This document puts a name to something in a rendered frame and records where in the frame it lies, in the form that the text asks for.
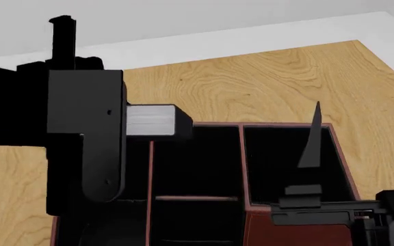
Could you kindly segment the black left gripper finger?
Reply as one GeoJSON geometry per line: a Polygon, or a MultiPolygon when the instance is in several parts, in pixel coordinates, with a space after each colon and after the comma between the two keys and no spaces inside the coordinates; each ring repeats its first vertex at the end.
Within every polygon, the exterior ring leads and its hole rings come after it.
{"type": "Polygon", "coordinates": [[[71,16],[58,16],[49,22],[53,25],[52,60],[69,62],[75,59],[76,20],[71,16]]]}

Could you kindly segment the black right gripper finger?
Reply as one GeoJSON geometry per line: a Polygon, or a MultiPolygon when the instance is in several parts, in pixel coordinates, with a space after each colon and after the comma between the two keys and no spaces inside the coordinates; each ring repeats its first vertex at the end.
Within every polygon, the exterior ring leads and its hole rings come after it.
{"type": "Polygon", "coordinates": [[[279,198],[281,208],[318,207],[321,204],[322,187],[314,175],[321,164],[321,107],[318,102],[308,135],[306,147],[297,167],[287,175],[284,195],[279,198]]]}

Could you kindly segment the black book with white pages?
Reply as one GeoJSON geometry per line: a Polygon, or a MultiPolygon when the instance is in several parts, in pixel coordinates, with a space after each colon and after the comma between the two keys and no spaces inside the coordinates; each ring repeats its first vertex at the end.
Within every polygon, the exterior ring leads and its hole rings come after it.
{"type": "Polygon", "coordinates": [[[149,141],[191,139],[193,120],[173,104],[127,106],[126,135],[149,141]]]}

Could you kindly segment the dark red compartment caddy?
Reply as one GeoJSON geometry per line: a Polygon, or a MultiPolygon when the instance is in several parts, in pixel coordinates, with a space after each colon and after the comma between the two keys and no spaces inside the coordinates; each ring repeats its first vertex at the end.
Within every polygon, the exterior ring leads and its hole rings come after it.
{"type": "Polygon", "coordinates": [[[200,122],[187,141],[133,138],[126,188],[113,202],[74,197],[50,246],[355,246],[346,225],[283,225],[271,204],[291,185],[321,186],[319,202],[359,198],[331,124],[321,165],[299,169],[306,123],[200,122]]]}

